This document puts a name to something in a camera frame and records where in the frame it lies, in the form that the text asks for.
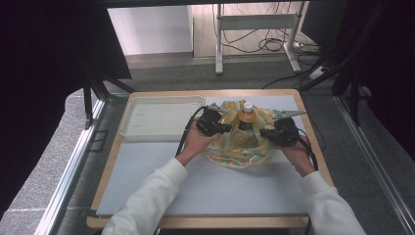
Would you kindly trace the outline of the person's right hand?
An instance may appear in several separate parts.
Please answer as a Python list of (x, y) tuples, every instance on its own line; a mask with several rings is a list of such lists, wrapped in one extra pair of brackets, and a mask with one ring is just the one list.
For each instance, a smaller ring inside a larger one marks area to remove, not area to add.
[(301, 177), (306, 177), (315, 171), (314, 166), (309, 159), (308, 152), (300, 142), (297, 142), (291, 147), (276, 145), (275, 149), (281, 151), (285, 155)]

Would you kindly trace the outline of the white metal desk frame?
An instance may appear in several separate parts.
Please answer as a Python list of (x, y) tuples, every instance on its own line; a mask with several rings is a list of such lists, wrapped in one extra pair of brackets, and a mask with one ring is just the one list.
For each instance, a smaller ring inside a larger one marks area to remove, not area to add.
[(217, 5), (216, 17), (216, 49), (215, 73), (223, 74), (222, 31), (248, 29), (288, 29), (289, 39), (283, 43), (283, 49), (294, 73), (300, 73), (300, 65), (294, 55), (293, 46), (299, 29), (305, 2), (301, 1), (294, 14), (283, 15), (247, 15), (227, 16), (222, 14), (222, 4)]

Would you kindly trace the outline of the wooden table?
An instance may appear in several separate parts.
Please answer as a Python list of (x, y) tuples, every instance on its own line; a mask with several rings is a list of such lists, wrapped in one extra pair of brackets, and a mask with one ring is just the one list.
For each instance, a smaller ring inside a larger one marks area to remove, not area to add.
[[(304, 104), (300, 94), (295, 89), (226, 89), (226, 90), (200, 90), (201, 97), (225, 97), (226, 101), (245, 99), (254, 104), (273, 110), (304, 111)], [(328, 167), (323, 158), (321, 149), (315, 139), (309, 118), (306, 114), (296, 117), (295, 123), (303, 129), (315, 153), (320, 174), (326, 182), (332, 180)], [(115, 137), (106, 166), (104, 168), (92, 210), (95, 216), (89, 217), (87, 223), (92, 228), (102, 228), (110, 220), (110, 216), (97, 214), (97, 208), (109, 183), (115, 159), (121, 144), (121, 135)], [(307, 224), (308, 214), (265, 214), (265, 215), (168, 215), (165, 213), (159, 223), (161, 229), (264, 229), (264, 228), (304, 228)]]

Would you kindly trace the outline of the white table mat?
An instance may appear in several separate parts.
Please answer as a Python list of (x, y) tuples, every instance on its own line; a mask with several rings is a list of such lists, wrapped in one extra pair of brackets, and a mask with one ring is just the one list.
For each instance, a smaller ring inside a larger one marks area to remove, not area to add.
[[(221, 105), (227, 100), (203, 98), (205, 105)], [(121, 135), (115, 165), (97, 214), (110, 216), (118, 212), (143, 180), (172, 158), (178, 142), (128, 142)], [(306, 213), (304, 195), (298, 185), (300, 177), (284, 155), (274, 149), (262, 165), (229, 167), (201, 155), (186, 169), (189, 176), (180, 184), (178, 196), (166, 211), (168, 215)]]

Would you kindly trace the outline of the white plastic tray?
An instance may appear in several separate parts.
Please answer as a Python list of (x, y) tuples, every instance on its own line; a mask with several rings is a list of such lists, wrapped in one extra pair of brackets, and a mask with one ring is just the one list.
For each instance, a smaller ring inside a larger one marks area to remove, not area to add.
[(135, 97), (128, 101), (119, 133), (128, 142), (178, 142), (201, 96)]

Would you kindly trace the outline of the person's left hand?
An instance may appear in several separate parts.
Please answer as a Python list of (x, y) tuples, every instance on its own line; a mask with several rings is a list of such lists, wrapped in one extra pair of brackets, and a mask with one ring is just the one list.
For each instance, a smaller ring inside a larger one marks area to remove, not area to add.
[(190, 126), (184, 141), (181, 152), (175, 157), (183, 166), (186, 166), (193, 158), (200, 154), (211, 142), (221, 136), (216, 133), (212, 136), (204, 136), (197, 128), (197, 122), (194, 120)]

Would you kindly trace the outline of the black curtain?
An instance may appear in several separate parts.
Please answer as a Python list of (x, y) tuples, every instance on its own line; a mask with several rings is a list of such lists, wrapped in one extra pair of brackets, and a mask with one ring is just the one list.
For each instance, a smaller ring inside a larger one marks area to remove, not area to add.
[(0, 219), (37, 165), (68, 95), (127, 78), (109, 12), (70, 0), (0, 0)]
[(356, 61), (368, 107), (415, 161), (415, 0), (347, 0), (339, 35), (386, 5)]

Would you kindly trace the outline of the aluminium rail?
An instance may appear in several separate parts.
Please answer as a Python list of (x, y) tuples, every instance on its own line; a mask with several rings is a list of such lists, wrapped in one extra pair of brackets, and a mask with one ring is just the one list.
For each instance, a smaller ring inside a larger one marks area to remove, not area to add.
[(334, 100), (337, 103), (339, 110), (341, 111), (342, 116), (344, 117), (346, 124), (353, 135), (353, 138), (356, 140), (366, 161), (371, 167), (377, 181), (390, 202), (393, 211), (403, 226), (405, 233), (407, 235), (415, 235), (415, 215), (412, 213), (402, 195), (392, 183), (391, 178), (381, 164), (378, 155), (375, 153), (372, 145), (367, 139), (367, 136), (363, 132), (363, 129), (358, 126), (350, 116), (350, 108), (348, 107), (346, 101), (339, 96), (335, 96)]
[(76, 172), (80, 166), (82, 158), (87, 152), (87, 146), (91, 141), (94, 130), (97, 126), (97, 121), (101, 116), (102, 110), (105, 109), (106, 101), (97, 100), (92, 108), (91, 124), (87, 125), (87, 121), (83, 120), (82, 127), (79, 130), (79, 136), (76, 139), (76, 144), (71, 149), (71, 154), (62, 172), (59, 182), (56, 185), (55, 191), (51, 196), (48, 206), (45, 208), (42, 218), (33, 235), (50, 235), (54, 226), (57, 224), (57, 219), (63, 204), (67, 199), (69, 189), (74, 181)]

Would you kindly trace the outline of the orange drink bottle white cap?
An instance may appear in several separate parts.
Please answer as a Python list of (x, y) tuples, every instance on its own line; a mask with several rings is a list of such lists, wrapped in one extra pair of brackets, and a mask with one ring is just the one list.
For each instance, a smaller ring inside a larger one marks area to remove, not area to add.
[(238, 112), (238, 127), (241, 130), (252, 130), (255, 120), (254, 105), (251, 102), (245, 102)]

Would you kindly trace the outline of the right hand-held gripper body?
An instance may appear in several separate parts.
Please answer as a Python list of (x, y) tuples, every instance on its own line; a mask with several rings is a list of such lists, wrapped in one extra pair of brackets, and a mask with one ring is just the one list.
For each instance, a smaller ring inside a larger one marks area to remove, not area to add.
[(280, 137), (282, 144), (278, 146), (294, 146), (301, 141), (299, 129), (296, 126), (293, 117), (304, 115), (305, 111), (281, 111), (273, 117), (275, 137)]

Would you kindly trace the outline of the white power strip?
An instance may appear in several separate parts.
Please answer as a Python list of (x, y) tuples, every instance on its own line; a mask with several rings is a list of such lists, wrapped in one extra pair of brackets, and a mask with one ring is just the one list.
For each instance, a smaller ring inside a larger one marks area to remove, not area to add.
[(315, 78), (319, 77), (320, 75), (322, 75), (325, 71), (327, 70), (326, 67), (318, 67), (315, 71), (313, 71), (310, 75), (309, 78), (311, 80), (314, 80)]

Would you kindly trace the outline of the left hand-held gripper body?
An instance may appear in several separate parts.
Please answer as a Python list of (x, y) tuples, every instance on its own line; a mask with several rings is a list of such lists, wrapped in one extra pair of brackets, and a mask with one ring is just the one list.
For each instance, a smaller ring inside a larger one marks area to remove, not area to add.
[(222, 119), (223, 110), (221, 110), (215, 103), (207, 106), (204, 113), (197, 120), (197, 128), (204, 136), (213, 136), (213, 126)]

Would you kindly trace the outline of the black metal stand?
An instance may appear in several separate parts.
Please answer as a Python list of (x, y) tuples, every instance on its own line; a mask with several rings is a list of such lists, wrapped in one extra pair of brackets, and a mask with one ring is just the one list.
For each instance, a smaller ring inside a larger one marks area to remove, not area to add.
[(331, 87), (331, 92), (335, 96), (343, 95), (346, 92), (346, 89), (349, 88), (349, 116), (351, 117), (353, 123), (357, 126), (360, 125), (358, 118), (358, 102), (360, 94), (356, 62), (358, 61), (358, 56), (366, 44), (370, 33), (382, 13), (385, 11), (388, 2), (389, 0), (376, 0), (374, 5), (367, 10), (363, 16), (363, 19), (356, 25), (355, 29), (350, 32), (348, 39), (343, 41), (344, 45), (349, 46), (349, 50), (341, 62), (325, 71), (322, 75), (317, 76), (307, 84), (300, 86), (300, 91), (307, 91), (317, 84), (336, 75), (337, 79)]
[(92, 109), (92, 94), (95, 94), (95, 96), (101, 101), (105, 101), (110, 96), (110, 92), (104, 84), (105, 81), (108, 81), (112, 85), (115, 85), (116, 87), (126, 91), (127, 93), (135, 92), (135, 89), (119, 81), (118, 79), (110, 77), (98, 78), (92, 75), (85, 75), (83, 78), (83, 99), (84, 111), (86, 115), (86, 129), (91, 127), (94, 122)]

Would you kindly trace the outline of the lemon print plastic bag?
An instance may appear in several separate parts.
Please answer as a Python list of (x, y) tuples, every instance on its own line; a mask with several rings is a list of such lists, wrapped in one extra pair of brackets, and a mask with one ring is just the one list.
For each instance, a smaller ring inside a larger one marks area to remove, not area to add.
[(223, 166), (246, 168), (254, 165), (264, 165), (273, 151), (273, 144), (260, 136), (262, 128), (271, 129), (274, 124), (275, 110), (253, 106), (253, 128), (239, 128), (238, 113), (242, 111), (245, 100), (224, 101), (220, 108), (224, 110), (220, 123), (231, 124), (230, 132), (211, 142), (202, 155), (210, 161)]

